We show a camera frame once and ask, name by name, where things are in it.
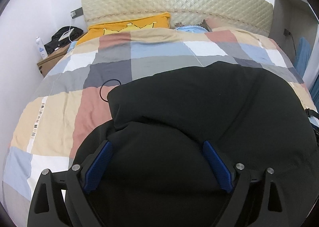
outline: checkered bedding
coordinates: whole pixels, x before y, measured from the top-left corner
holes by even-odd
[[[304,108],[316,110],[290,60],[271,39],[236,28],[194,34],[165,28],[105,35],[75,47],[48,73],[15,129],[4,169],[4,206],[15,224],[27,225],[41,171],[68,170],[95,127],[111,119],[99,88],[155,73],[216,61],[264,68],[285,79]],[[102,96],[116,81],[102,88]]]

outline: nightstand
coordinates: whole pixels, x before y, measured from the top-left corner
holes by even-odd
[[[79,40],[84,35],[85,33],[76,38],[75,41]],[[53,53],[49,54],[49,56],[46,57],[44,60],[41,60],[37,63],[39,71],[41,72],[43,77],[45,77],[47,73],[58,63],[58,61],[62,59],[64,55],[66,55],[70,44],[71,43],[69,43],[65,47],[57,49]]]

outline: blue curtain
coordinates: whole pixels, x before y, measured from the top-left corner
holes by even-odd
[[[297,48],[297,56],[293,66],[296,68],[301,78],[305,74],[310,55],[311,55],[310,44],[304,37],[300,38],[299,45]]]

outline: yellow pillow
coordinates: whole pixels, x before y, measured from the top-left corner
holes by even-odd
[[[156,16],[148,16],[134,20],[91,25],[88,28],[89,31],[80,40],[78,40],[76,45],[84,43],[93,38],[100,37],[102,35],[127,32],[145,28],[169,28],[168,19],[170,17],[170,13],[166,12]]]

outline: quilted headboard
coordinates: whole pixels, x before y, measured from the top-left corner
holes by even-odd
[[[171,13],[170,25],[196,25],[219,17],[235,27],[268,36],[273,6],[266,0],[82,0],[87,25]]]

